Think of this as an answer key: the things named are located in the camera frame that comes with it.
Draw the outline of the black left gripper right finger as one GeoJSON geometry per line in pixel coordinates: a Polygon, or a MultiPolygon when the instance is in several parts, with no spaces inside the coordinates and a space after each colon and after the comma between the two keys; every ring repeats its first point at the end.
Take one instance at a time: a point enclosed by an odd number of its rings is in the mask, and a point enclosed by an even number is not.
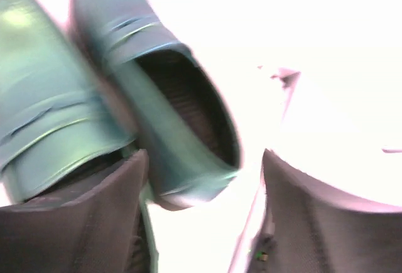
{"type": "Polygon", "coordinates": [[[401,271],[401,208],[346,193],[263,154],[266,217],[249,272],[401,271]]]}

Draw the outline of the green pointed shoe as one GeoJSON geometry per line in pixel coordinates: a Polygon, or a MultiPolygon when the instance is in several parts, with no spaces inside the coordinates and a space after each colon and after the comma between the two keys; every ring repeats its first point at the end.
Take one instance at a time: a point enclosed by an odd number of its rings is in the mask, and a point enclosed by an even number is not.
{"type": "Polygon", "coordinates": [[[1,182],[29,200],[133,141],[89,65],[35,0],[1,0],[1,182]]]}
{"type": "Polygon", "coordinates": [[[241,163],[232,119],[215,86],[147,0],[72,0],[78,41],[131,108],[149,183],[165,208],[213,200],[241,163]]]}

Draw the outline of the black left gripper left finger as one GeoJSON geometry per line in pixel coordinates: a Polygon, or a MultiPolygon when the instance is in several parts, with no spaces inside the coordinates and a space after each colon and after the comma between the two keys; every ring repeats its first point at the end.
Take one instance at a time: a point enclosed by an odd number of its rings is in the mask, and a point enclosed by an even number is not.
{"type": "Polygon", "coordinates": [[[148,272],[139,194],[148,155],[1,208],[2,272],[148,272]]]}

